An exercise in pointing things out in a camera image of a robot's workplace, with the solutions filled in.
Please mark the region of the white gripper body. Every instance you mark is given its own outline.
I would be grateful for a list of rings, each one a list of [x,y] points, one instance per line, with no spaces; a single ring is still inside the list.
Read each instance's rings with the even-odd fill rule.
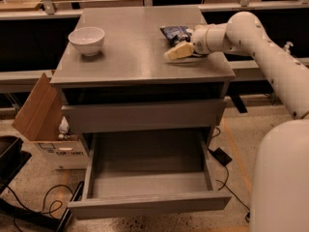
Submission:
[[[194,50],[206,55],[231,50],[233,46],[226,36],[226,28],[226,23],[197,25],[191,37]]]

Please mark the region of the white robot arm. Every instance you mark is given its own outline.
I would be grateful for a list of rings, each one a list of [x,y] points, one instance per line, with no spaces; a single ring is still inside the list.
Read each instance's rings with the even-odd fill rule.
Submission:
[[[250,12],[223,24],[198,25],[168,61],[216,51],[254,59],[293,119],[273,128],[256,155],[250,232],[309,232],[309,69],[274,43]]]

